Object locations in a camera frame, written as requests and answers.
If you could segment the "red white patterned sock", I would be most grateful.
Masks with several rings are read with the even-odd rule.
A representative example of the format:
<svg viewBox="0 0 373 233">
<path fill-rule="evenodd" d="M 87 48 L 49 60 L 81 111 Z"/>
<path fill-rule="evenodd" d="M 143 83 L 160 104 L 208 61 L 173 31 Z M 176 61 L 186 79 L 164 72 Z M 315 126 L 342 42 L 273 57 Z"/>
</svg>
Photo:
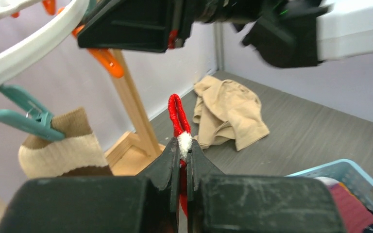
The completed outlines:
<svg viewBox="0 0 373 233">
<path fill-rule="evenodd" d="M 181 98 L 172 94 L 168 101 L 169 117 L 173 124 L 173 136 L 180 149 L 180 205 L 186 217 L 187 210 L 187 155 L 192 146 L 191 127 L 182 106 Z"/>
</svg>

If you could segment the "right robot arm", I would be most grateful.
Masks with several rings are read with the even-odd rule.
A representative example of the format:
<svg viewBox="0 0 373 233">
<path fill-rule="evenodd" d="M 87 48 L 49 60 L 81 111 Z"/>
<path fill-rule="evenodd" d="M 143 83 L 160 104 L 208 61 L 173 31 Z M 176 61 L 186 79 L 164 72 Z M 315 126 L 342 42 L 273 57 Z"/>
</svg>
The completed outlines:
<svg viewBox="0 0 373 233">
<path fill-rule="evenodd" d="M 269 65 L 315 67 L 373 53 L 373 0 L 102 0 L 83 19 L 80 48 L 164 53 L 195 22 L 229 22 Z"/>
</svg>

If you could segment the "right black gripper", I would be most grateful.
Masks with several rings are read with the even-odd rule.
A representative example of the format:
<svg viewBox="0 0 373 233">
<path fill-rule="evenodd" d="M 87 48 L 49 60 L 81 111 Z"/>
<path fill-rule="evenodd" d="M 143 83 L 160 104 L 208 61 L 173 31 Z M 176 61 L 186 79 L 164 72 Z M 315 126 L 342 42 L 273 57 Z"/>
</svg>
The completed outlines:
<svg viewBox="0 0 373 233">
<path fill-rule="evenodd" d="M 83 18 L 80 48 L 163 53 L 184 46 L 194 22 L 209 23 L 211 0 L 101 0 Z"/>
</svg>

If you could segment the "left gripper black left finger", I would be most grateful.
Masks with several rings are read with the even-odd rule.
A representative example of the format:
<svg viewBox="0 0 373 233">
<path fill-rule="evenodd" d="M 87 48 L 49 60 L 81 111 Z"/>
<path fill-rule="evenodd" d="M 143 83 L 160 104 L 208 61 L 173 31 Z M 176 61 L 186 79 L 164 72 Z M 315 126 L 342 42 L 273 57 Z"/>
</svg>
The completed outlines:
<svg viewBox="0 0 373 233">
<path fill-rule="evenodd" d="M 173 137 L 162 154 L 143 169 L 142 233 L 177 233 L 179 227 L 180 150 Z"/>
</svg>

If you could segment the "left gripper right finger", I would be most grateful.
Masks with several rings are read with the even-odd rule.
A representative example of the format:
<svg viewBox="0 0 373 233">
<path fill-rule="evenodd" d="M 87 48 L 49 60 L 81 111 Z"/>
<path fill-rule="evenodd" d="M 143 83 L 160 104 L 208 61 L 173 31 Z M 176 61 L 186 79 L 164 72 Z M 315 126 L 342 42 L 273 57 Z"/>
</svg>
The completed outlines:
<svg viewBox="0 0 373 233">
<path fill-rule="evenodd" d="M 204 154 L 197 140 L 192 140 L 186 157 L 187 231 L 199 233 L 202 229 L 203 205 L 200 200 L 200 183 L 206 175 L 224 173 Z"/>
</svg>

